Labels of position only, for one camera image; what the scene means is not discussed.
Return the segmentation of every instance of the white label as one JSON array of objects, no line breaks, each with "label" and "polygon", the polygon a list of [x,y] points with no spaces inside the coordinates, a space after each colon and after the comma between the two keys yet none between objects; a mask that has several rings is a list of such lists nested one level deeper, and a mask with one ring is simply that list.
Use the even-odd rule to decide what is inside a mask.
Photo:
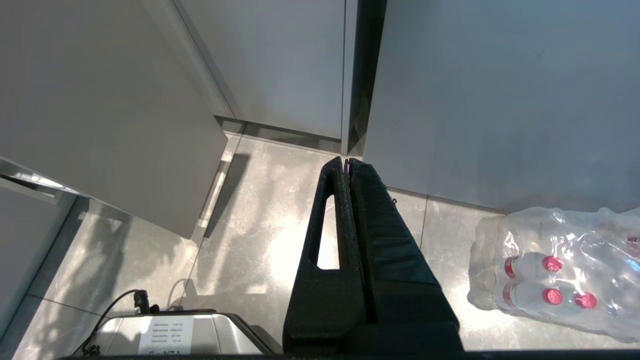
[{"label": "white label", "polygon": [[150,316],[141,329],[138,355],[189,355],[193,316]]}]

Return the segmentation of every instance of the floor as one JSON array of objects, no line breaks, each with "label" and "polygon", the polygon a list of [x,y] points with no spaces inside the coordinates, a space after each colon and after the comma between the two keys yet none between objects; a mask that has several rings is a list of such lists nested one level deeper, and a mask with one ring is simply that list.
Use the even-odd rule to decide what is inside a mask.
[{"label": "floor", "polygon": [[[227,148],[192,237],[79,199],[0,342],[0,358],[73,353],[109,303],[135,288],[163,309],[237,313],[280,339],[317,176],[339,144],[222,125]],[[389,192],[458,315],[467,350],[637,346],[474,307],[467,301],[470,249],[478,221],[497,214]],[[337,267],[335,220],[325,224],[320,257],[321,267]],[[131,313],[127,297],[109,316]]]}]

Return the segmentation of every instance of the red bottle cap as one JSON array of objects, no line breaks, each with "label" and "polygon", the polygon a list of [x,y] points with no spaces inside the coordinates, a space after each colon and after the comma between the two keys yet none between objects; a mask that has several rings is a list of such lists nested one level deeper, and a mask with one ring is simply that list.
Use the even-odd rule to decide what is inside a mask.
[{"label": "red bottle cap", "polygon": [[592,293],[575,294],[573,298],[576,305],[583,309],[593,309],[598,304],[598,301]]},{"label": "red bottle cap", "polygon": [[545,289],[542,292],[542,300],[549,305],[560,305],[562,303],[562,293],[558,289]]},{"label": "red bottle cap", "polygon": [[544,266],[547,271],[558,272],[562,270],[562,260],[555,256],[547,256],[542,259],[542,266]]}]

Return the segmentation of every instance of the plastic water bottle pack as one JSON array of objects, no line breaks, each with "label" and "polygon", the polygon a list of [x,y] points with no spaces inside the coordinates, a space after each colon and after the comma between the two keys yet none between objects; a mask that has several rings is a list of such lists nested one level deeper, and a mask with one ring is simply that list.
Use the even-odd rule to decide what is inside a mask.
[{"label": "plastic water bottle pack", "polygon": [[[605,208],[596,213],[531,208],[479,224],[469,270],[470,301],[493,288],[495,306],[507,313],[620,341],[640,340],[636,214],[638,209],[616,214]],[[483,277],[478,263],[491,263],[491,256],[493,276]]]}]

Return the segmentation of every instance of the black cable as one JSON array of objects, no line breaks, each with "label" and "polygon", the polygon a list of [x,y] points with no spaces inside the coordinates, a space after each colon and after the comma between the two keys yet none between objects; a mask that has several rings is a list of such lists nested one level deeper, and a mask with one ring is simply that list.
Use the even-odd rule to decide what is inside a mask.
[{"label": "black cable", "polygon": [[123,297],[127,296],[128,294],[131,293],[135,293],[137,291],[140,290],[129,290],[127,292],[125,292],[124,294],[120,295],[117,299],[115,299],[111,305],[109,305],[109,307],[107,307],[107,309],[105,310],[105,312],[102,314],[102,316],[100,317],[100,320],[98,320],[98,322],[95,324],[95,327],[93,328],[93,330],[91,331],[91,334],[89,334],[89,337],[82,343],[82,345],[80,345],[80,347],[82,348],[82,353],[84,355],[99,355],[100,354],[100,345],[92,345],[89,348],[87,348],[86,346],[89,345],[89,343],[91,342],[91,340],[93,339],[93,337],[95,336],[96,332],[98,332],[98,329],[100,329],[100,325],[103,321],[103,319],[105,318],[105,316],[107,316],[107,314],[109,313],[109,311],[111,310],[111,308],[118,302],[120,301]]}]

